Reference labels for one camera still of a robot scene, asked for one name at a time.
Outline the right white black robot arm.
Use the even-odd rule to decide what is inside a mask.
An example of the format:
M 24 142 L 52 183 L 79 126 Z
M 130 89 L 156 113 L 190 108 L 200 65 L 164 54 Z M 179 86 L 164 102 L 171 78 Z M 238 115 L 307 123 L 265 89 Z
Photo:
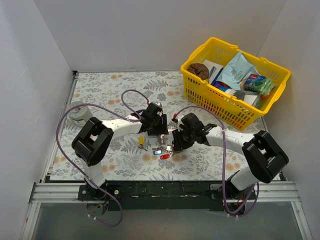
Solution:
M 181 119 L 174 116 L 172 121 L 177 127 L 172 132 L 175 152 L 198 143 L 222 147 L 245 157 L 248 166 L 230 176 L 215 191 L 216 196 L 237 199 L 258 182 L 270 183 L 289 163 L 287 154 L 265 130 L 252 134 L 226 130 L 213 123 L 204 125 L 194 113 Z

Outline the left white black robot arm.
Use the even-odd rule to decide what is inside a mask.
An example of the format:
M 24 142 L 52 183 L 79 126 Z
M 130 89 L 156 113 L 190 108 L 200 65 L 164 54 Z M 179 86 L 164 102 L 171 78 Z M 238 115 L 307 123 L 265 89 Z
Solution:
M 112 140 L 131 134 L 167 135 L 167 115 L 160 103 L 151 102 L 146 109 L 113 120 L 90 118 L 73 140 L 71 146 L 81 159 L 89 194 L 95 200 L 106 196 L 106 179 L 101 161 Z

